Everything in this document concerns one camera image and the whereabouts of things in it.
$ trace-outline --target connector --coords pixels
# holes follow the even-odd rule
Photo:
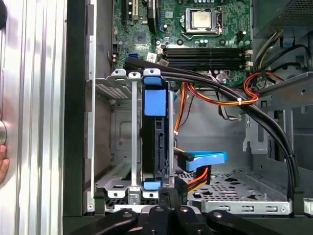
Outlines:
[[[129,53],[128,57],[132,57],[132,58],[137,58],[139,59],[139,54],[138,53]]]
[[[246,50],[245,55],[253,55],[253,50]]]
[[[252,61],[247,61],[246,62],[246,67],[253,67],[253,62]]]
[[[133,0],[133,19],[139,20],[139,0]]]

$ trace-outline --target aluminum panel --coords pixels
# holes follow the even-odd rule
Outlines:
[[[0,234],[62,233],[66,0],[5,0],[3,122],[9,172]]]

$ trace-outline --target cable tie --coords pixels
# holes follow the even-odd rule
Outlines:
[[[238,101],[238,103],[239,103],[238,105],[240,106],[242,99],[241,99],[241,98],[238,98],[237,101]]]

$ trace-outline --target finger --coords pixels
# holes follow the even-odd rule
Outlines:
[[[2,161],[2,165],[0,166],[0,183],[5,178],[6,172],[8,171],[8,168],[9,168],[9,164],[10,164],[9,159],[4,159]]]
[[[0,162],[5,158],[6,147],[4,145],[0,145]]]

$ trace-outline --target blue sata port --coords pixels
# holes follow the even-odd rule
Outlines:
[[[129,53],[128,57],[139,59],[139,54],[138,53]]]

